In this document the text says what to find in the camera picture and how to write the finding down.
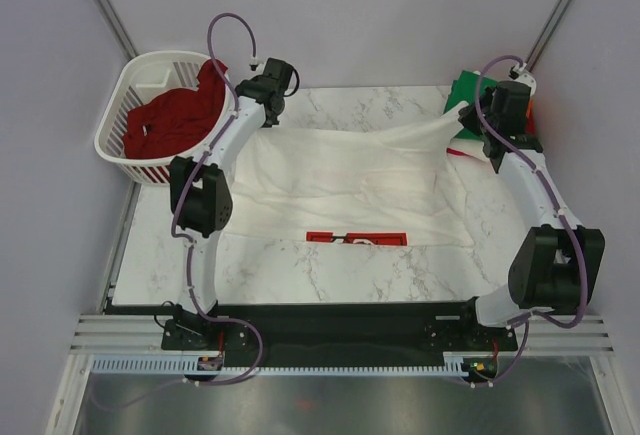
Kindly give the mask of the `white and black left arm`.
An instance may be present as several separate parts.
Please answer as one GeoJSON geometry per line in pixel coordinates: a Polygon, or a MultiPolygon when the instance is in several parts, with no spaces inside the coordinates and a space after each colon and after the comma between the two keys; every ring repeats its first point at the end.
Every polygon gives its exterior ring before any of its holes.
{"type": "Polygon", "coordinates": [[[295,93],[297,70],[269,58],[264,68],[230,91],[233,101],[193,155],[169,166],[171,235],[183,241],[185,276],[180,300],[163,330],[164,350],[212,350],[222,325],[213,319],[218,297],[216,254],[233,210],[233,165],[252,135],[278,124],[285,99],[295,93]]]}

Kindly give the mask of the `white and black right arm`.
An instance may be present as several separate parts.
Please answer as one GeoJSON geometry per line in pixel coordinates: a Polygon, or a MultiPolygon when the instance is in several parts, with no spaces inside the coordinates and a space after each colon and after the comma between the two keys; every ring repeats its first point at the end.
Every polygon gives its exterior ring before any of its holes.
{"type": "Polygon", "coordinates": [[[533,315],[564,329],[578,325],[604,253],[603,233],[585,227],[567,207],[539,140],[527,131],[531,95],[526,83],[501,81],[458,111],[463,127],[481,137],[484,155],[527,228],[506,284],[476,298],[476,314],[458,323],[460,341],[473,349],[489,342],[494,328],[516,326],[533,315]]]}

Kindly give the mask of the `white Coca-Cola t-shirt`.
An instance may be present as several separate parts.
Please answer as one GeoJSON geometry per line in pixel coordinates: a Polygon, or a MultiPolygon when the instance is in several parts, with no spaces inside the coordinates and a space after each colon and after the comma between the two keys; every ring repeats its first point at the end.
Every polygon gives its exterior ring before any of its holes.
{"type": "Polygon", "coordinates": [[[410,246],[467,247],[467,190],[447,157],[456,113],[386,130],[258,130],[235,162],[227,232],[301,241],[402,234],[410,246]]]}

